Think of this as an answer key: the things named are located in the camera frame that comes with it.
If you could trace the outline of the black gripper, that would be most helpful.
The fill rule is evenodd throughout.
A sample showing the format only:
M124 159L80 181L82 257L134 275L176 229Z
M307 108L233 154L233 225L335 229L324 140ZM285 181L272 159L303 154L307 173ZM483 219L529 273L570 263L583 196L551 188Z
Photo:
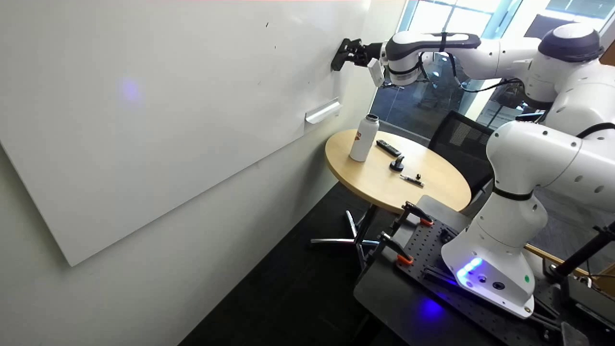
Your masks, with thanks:
M351 48L351 58L356 65L368 67L372 59L378 59L381 56L381 50L383 50L381 42L372 42L372 44L355 42Z

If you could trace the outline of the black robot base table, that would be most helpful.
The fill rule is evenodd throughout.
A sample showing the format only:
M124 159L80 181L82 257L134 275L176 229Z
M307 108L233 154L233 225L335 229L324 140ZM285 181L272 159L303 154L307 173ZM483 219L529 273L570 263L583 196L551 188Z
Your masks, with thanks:
M435 225L383 232L355 288L356 300L399 338L408 346L589 346L568 323L556 284L539 288L537 311L528 319L474 296L472 288L493 286L478 277L483 261L451 271L441 257L464 217L435 200L418 206Z

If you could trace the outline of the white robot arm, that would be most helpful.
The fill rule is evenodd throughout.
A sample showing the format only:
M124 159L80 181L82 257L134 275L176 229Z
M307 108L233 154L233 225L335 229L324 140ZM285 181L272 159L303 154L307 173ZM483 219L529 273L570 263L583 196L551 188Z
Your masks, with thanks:
M491 134L493 192L443 246L462 288L528 319L535 275L524 246L549 223L535 192L547 188L604 211L615 206L615 67L601 61L601 34L583 23L520 40L401 31L385 42L355 40L335 61L406 86L418 81L428 52L451 54L472 79L518 79L526 100L547 111L537 123L508 121Z

